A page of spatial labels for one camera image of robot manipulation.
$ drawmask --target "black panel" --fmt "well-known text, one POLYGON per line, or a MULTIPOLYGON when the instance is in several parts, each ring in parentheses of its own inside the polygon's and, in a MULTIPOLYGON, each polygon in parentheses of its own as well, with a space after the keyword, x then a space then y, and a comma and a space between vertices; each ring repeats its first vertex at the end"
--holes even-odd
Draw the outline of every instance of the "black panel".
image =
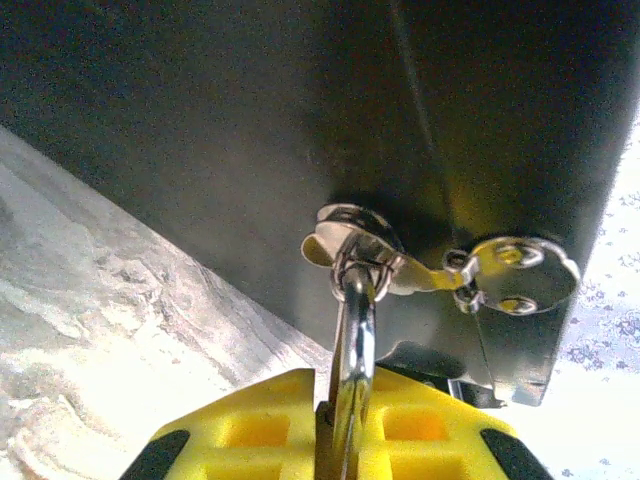
POLYGON ((483 430, 481 435, 509 480, 553 480, 517 438, 493 429, 483 430))
MULTIPOLYGON (((327 275, 299 246, 331 201, 432 267, 504 233, 585 265, 635 108, 638 7, 5 2, 0 122, 330 347, 327 275)), ((441 292, 378 313, 379 357, 537 404, 566 310, 475 319, 441 292)))
POLYGON ((176 430, 149 442, 120 480, 162 480, 189 440, 189 432, 176 430))

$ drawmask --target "metal hinge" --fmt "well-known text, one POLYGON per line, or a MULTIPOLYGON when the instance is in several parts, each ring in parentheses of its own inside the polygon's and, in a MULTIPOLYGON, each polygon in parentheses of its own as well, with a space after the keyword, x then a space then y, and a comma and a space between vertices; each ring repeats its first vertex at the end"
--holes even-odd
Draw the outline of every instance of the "metal hinge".
POLYGON ((485 306, 509 315, 529 315, 551 310, 580 281, 576 263, 549 240, 492 238, 471 252, 446 252, 442 269, 435 270, 405 253, 391 226, 374 212, 335 204, 322 208, 317 220, 315 232, 302 243, 302 254, 314 265, 333 268, 334 285, 344 270, 336 268, 339 263, 361 263, 369 267, 376 283, 388 284, 382 295, 387 290, 396 295, 450 290, 465 313, 485 306))

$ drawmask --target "metal loop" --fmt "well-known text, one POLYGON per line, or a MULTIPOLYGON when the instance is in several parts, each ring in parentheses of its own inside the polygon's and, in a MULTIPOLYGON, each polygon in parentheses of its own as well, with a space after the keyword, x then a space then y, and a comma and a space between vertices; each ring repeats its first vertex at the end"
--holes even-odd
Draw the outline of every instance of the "metal loop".
POLYGON ((375 369, 375 286, 368 267, 343 272, 329 401, 335 407, 330 478, 355 478, 375 369))
POLYGON ((391 280, 393 278, 393 269, 388 265, 368 262, 365 260, 356 260, 352 258, 350 253, 353 250, 354 246, 355 242, 352 244, 352 242, 350 242, 348 239, 345 242, 343 248, 341 248, 336 255, 335 262, 333 263, 333 268, 331 269, 331 293, 333 293, 333 296, 337 300, 339 300, 340 302, 344 302, 344 288, 342 286, 342 278, 344 277, 345 272, 350 267, 352 267, 353 265, 361 265, 367 268, 371 274, 377 272, 375 283, 375 301, 379 302, 389 291, 389 286, 391 285, 391 280))

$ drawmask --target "gray marble surface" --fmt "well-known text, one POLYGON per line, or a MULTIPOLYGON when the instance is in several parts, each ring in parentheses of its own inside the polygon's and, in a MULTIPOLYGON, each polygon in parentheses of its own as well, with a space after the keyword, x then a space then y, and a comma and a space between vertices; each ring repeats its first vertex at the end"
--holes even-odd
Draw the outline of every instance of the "gray marble surface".
POLYGON ((0 130, 0 479, 114 479, 161 424, 330 354, 0 130))
MULTIPOLYGON (((542 407, 555 478, 640 479, 640 122, 542 407)), ((0 129, 0 479, 113 479, 167 420, 330 354, 0 129)))

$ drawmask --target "metal latch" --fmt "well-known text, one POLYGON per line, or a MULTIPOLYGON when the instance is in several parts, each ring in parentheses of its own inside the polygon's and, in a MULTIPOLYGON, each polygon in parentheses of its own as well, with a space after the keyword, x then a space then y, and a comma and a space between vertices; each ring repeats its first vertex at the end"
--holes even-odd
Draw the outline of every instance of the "metal latch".
POLYGON ((329 478, 340 480, 356 477, 375 369, 375 307, 387 292, 450 290, 463 312, 484 305, 529 315, 555 307, 579 280, 578 267, 564 250, 537 238, 499 237, 470 253, 450 250, 443 268, 433 270, 406 254, 384 218, 348 204, 318 212, 302 254, 331 268, 332 292, 340 302, 329 389, 329 478))
POLYGON ((545 312, 566 300, 580 280, 576 263, 549 240, 493 238, 469 253, 446 252, 442 269, 435 270, 407 255, 391 226, 374 212, 335 204, 322 208, 317 220, 315 232, 302 243, 302 254, 312 264, 334 268, 348 241, 350 261, 369 265, 374 273, 383 267, 389 271, 390 293, 450 290, 465 313, 482 305, 509 315, 545 312))

